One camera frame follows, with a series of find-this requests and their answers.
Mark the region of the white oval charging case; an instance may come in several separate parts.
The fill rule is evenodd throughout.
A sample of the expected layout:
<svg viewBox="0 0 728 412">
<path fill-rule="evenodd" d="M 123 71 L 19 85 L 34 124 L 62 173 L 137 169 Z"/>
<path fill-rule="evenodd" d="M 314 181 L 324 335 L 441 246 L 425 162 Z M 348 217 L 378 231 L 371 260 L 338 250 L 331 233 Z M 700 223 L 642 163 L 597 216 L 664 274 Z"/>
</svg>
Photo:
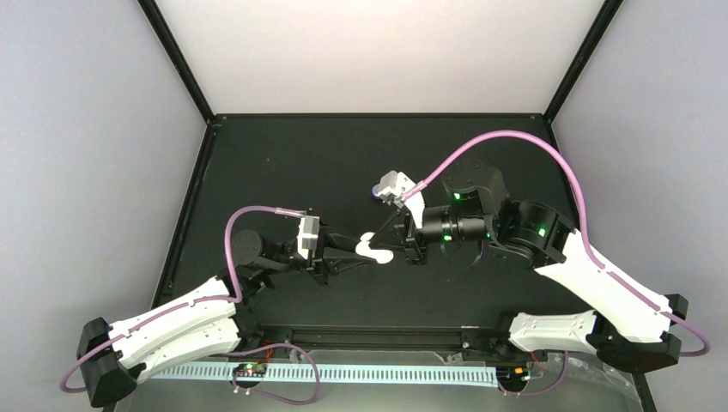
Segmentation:
<svg viewBox="0 0 728 412">
<path fill-rule="evenodd" d="M 364 258 L 371 258 L 377 264 L 388 264 L 394 259 L 394 253 L 386 249 L 373 249 L 371 240 L 374 232 L 363 233 L 355 246 L 355 253 Z"/>
</svg>

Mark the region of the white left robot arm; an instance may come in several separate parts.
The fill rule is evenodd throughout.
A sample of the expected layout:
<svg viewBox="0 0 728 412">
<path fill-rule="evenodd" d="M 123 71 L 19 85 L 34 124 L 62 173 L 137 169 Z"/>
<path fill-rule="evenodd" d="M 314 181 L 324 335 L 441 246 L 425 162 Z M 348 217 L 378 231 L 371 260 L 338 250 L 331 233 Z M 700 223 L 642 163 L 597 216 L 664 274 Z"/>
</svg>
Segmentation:
<svg viewBox="0 0 728 412">
<path fill-rule="evenodd" d="M 271 277 L 302 272 L 325 285 L 330 276 L 365 264 L 388 262 L 370 249 L 372 232 L 358 238 L 330 226 L 301 228 L 276 243 L 246 229 L 230 240 L 233 266 L 164 305 L 126 320 L 87 322 L 76 360 L 82 392 L 91 407 L 105 408 L 141 383 L 188 361 L 219 354 L 272 349 L 251 307 L 252 298 L 274 287 Z"/>
</svg>

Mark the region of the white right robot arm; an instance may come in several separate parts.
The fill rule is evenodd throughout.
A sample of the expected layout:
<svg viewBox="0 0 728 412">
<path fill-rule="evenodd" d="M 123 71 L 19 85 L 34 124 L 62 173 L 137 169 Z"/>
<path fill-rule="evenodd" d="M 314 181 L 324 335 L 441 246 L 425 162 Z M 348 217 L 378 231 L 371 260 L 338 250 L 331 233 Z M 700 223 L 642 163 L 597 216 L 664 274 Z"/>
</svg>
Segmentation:
<svg viewBox="0 0 728 412">
<path fill-rule="evenodd" d="M 455 161 L 442 184 L 449 202 L 428 207 L 403 173 L 389 172 L 373 194 L 396 212 L 380 229 L 364 233 L 357 254 L 387 264 L 401 251 L 410 264 L 424 264 L 431 245 L 474 242 L 480 256 L 533 270 L 582 299 L 588 310 L 562 315 L 503 312 L 489 335 L 502 360 L 517 353 L 568 351 L 593 354 L 627 373 L 675 365 L 681 341 L 670 327 L 685 319 L 687 300 L 643 287 L 605 258 L 587 252 L 582 234 L 548 205 L 509 196 L 501 172 L 475 159 Z"/>
</svg>

